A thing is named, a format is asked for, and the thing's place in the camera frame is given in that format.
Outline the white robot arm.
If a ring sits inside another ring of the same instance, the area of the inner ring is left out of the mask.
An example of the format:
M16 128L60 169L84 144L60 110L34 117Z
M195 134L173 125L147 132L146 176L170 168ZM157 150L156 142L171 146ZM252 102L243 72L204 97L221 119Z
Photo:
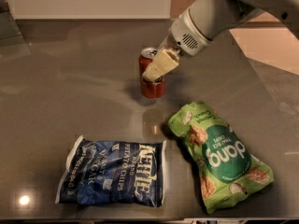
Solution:
M179 57L193 57L223 31L268 12L299 37L299 0L195 0L174 20L167 37L142 77L153 82L179 64Z

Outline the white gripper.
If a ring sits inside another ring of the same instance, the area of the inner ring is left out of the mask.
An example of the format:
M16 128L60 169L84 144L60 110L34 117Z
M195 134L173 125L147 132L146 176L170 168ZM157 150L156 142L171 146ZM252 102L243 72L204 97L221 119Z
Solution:
M142 77L155 82L178 66L178 54L193 57L210 44L211 40L203 35L195 24L191 10L187 8L170 26L166 38L159 46L161 50L147 66Z

